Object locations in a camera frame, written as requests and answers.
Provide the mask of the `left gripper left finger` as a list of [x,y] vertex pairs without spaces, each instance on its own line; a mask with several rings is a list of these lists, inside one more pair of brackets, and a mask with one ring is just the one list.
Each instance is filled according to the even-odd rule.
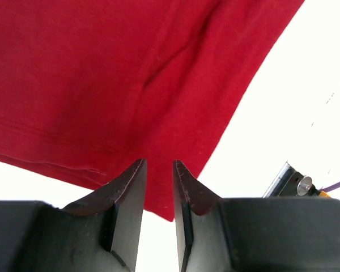
[[62,209],[0,201],[0,271],[134,271],[146,180],[139,159]]

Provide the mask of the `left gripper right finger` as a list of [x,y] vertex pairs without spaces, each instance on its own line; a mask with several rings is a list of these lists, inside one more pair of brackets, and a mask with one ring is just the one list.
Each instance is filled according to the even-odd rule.
[[180,271],[340,271],[340,201],[222,198],[173,162]]

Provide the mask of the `dark red t-shirt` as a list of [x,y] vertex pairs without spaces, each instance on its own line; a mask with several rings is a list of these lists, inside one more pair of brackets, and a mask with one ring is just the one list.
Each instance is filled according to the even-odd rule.
[[139,158],[173,220],[302,1],[0,1],[0,162],[89,189]]

